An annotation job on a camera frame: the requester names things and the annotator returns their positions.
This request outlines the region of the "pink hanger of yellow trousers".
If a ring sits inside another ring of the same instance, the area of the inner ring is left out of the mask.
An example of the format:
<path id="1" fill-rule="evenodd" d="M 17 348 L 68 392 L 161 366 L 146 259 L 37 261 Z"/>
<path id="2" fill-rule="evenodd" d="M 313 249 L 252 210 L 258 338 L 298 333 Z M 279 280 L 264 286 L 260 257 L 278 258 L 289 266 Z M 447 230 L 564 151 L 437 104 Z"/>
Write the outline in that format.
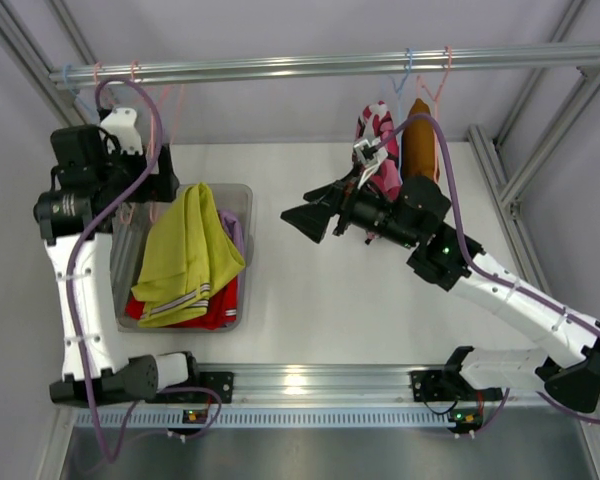
<path id="1" fill-rule="evenodd" d="M 131 62 L 130 67 L 131 67 L 131 79 L 133 81 L 135 81 L 136 80 L 136 71 L 140 69 L 139 61 L 133 60 Z M 162 92 L 160 93 L 158 100 L 157 100 L 158 108 L 161 108 L 163 106 L 165 101 L 168 99 L 170 92 L 173 89 L 174 89 L 174 86 L 166 86 L 162 89 Z M 177 97 L 174 118 L 173 118 L 172 132 L 171 132 L 171 137 L 169 140 L 169 145 L 172 145 L 174 143 L 174 140 L 175 140 L 177 132 L 178 132 L 179 120 L 180 120 L 180 115 L 181 115 L 182 104 L 184 101 L 184 96 L 185 96 L 185 85 L 181 84 L 179 87 L 179 90 L 178 90 L 178 97 Z M 157 129 L 157 123 L 155 120 L 155 116 L 151 115 L 151 117 L 150 117 L 150 137 L 149 137 L 149 143 L 147 145 L 147 153 L 148 154 L 154 154 L 157 152 L 157 148 L 158 148 L 158 145 L 156 143 L 157 132 L 158 132 L 158 129 Z M 151 206 L 149 207 L 149 220 L 151 223 L 154 223 L 157 219 L 158 219 L 158 205 L 156 202 L 153 202 L 151 204 Z"/>

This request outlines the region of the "yellow-green trousers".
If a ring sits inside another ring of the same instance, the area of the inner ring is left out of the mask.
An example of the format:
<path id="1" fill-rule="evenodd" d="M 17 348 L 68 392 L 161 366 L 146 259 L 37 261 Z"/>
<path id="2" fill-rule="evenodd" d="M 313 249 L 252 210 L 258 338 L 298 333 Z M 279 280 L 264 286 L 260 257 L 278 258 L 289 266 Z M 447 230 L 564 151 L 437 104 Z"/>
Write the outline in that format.
<path id="1" fill-rule="evenodd" d="M 188 186 L 148 233 L 127 314 L 140 328 L 213 328 L 212 299 L 236 285 L 245 266 L 211 188 Z"/>

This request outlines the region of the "lilac trousers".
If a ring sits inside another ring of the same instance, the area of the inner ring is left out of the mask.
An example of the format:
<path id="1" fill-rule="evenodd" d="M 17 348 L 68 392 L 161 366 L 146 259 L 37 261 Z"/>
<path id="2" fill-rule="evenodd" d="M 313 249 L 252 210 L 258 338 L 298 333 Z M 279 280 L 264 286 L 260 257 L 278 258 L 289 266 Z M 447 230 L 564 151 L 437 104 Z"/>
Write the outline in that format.
<path id="1" fill-rule="evenodd" d="M 238 217 L 226 209 L 219 210 L 218 214 L 225 233 L 230 237 L 241 256 L 245 257 L 244 234 Z"/>

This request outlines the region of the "red trousers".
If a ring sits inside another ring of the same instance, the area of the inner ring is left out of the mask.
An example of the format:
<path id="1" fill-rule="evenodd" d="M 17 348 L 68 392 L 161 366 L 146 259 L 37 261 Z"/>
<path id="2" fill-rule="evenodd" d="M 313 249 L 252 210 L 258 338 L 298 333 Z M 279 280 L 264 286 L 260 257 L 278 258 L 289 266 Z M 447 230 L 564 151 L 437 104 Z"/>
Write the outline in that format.
<path id="1" fill-rule="evenodd" d="M 158 290 L 154 298 L 132 292 L 123 309 L 131 326 L 144 329 L 218 330 L 233 324 L 238 312 L 238 281 L 220 289 L 210 281 L 195 280 L 182 291 Z"/>

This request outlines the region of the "light blue hanger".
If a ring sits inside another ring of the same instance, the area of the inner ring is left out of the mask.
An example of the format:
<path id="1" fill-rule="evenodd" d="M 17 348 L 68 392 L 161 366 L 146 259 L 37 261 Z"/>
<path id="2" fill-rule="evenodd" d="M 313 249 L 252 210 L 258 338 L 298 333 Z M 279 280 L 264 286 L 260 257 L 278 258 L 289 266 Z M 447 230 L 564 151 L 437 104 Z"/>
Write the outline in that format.
<path id="1" fill-rule="evenodd" d="M 65 64 L 61 69 L 64 87 L 69 92 L 74 102 L 89 116 L 89 119 L 93 123 L 99 124 L 100 116 L 95 103 L 93 101 L 87 101 L 80 93 L 80 90 L 69 80 L 69 72 L 71 69 L 72 65 L 69 63 Z"/>

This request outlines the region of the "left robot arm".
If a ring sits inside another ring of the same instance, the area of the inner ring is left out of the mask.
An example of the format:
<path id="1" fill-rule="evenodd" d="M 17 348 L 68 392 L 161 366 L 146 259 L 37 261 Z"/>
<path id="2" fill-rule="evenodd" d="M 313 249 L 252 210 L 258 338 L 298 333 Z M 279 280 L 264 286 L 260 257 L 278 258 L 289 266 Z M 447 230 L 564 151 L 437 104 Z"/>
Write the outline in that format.
<path id="1" fill-rule="evenodd" d="M 195 386 L 199 372 L 186 351 L 131 357 L 118 329 L 111 253 L 118 196 L 135 202 L 172 200 L 178 186 L 162 150 L 159 171 L 146 173 L 138 147 L 124 146 L 99 125 L 54 131 L 51 187 L 33 216 L 53 266 L 63 322 L 60 380 L 50 384 L 56 405 L 87 408 L 144 401 L 167 403 L 174 389 Z"/>

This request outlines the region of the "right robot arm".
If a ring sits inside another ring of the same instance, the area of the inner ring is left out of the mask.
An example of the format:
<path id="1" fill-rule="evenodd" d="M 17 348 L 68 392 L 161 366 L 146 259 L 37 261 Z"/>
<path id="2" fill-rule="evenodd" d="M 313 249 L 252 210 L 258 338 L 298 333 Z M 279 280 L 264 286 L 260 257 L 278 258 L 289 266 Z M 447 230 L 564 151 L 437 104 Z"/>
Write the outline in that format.
<path id="1" fill-rule="evenodd" d="M 424 176 L 407 179 L 395 200 L 352 180 L 305 194 L 302 205 L 281 214 L 315 243 L 332 218 L 334 233 L 359 227 L 410 250 L 408 266 L 423 281 L 472 302 L 522 333 L 526 350 L 461 346 L 446 375 L 471 389 L 538 392 L 578 414 L 600 400 L 600 319 L 579 314 L 505 269 L 481 244 L 445 221 L 452 203 Z"/>

